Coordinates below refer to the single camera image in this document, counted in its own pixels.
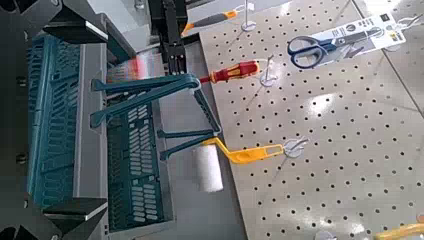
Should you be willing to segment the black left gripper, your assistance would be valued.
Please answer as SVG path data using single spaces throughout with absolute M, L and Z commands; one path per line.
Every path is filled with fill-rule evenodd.
M 185 0 L 148 0 L 151 34 L 158 36 L 160 41 L 169 44 L 168 67 L 172 75 L 187 72 L 186 52 L 183 44 L 175 46 L 181 40 L 181 33 L 188 22 Z

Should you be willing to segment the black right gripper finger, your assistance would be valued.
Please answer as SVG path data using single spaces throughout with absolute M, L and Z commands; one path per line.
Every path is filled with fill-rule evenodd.
M 1 35 L 48 33 L 72 44 L 107 43 L 100 14 L 88 0 L 0 0 Z
M 71 198 L 42 209 L 30 196 L 1 201 L 1 240 L 87 240 L 108 207 L 105 198 Z

